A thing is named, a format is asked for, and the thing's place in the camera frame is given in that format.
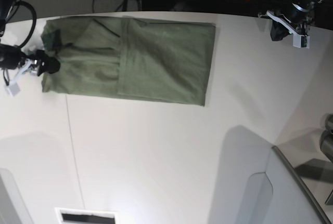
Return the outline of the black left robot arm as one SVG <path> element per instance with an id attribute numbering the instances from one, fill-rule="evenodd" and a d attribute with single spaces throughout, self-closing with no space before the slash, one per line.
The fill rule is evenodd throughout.
<path id="1" fill-rule="evenodd" d="M 281 41 L 293 36 L 293 45 L 309 48 L 308 31 L 314 21 L 314 9 L 324 0 L 267 0 L 266 11 L 258 13 L 260 18 L 272 20 L 271 40 Z"/>

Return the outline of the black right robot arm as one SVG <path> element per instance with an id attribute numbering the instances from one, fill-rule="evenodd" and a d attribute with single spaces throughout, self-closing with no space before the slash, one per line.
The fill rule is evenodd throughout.
<path id="1" fill-rule="evenodd" d="M 8 37 L 14 29 L 11 21 L 20 8 L 27 9 L 31 14 L 31 26 L 25 28 L 27 36 L 21 42 L 12 45 L 1 42 L 1 73 L 4 87 L 11 90 L 18 86 L 18 79 L 26 73 L 41 76 L 44 73 L 54 74 L 60 70 L 60 62 L 38 49 L 26 54 L 23 48 L 28 44 L 37 25 L 37 14 L 34 7 L 24 0 L 1 0 L 1 38 Z"/>

